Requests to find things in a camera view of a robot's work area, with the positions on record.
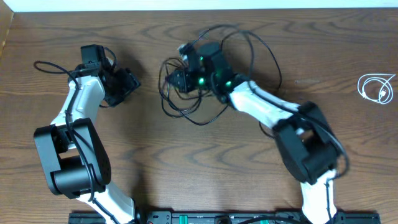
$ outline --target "wooden table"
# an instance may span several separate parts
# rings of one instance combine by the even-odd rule
[[[240,24],[270,45],[284,76],[280,97],[314,101],[325,113],[352,164],[348,176],[335,183],[336,205],[377,211],[383,223],[398,222],[398,98],[379,105],[356,90],[361,75],[398,71],[397,15],[398,9],[17,13],[0,65],[0,222],[66,223],[71,211],[90,210],[47,188],[33,133],[60,111],[67,77],[32,66],[47,60],[74,69],[81,63],[80,46],[88,44],[112,49],[142,83],[127,102],[100,109],[96,120],[113,180],[140,206],[300,208],[299,183],[252,117],[228,109],[199,127],[161,110],[160,63],[220,23]],[[233,67],[243,71],[245,43],[236,37],[228,46]],[[254,79],[272,90],[275,65],[264,47],[254,46]],[[392,85],[396,92],[398,78]],[[204,121],[220,108],[216,100],[206,100],[194,118]]]

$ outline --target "white background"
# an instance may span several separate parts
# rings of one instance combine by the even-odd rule
[[[398,0],[4,0],[14,12],[398,7]]]

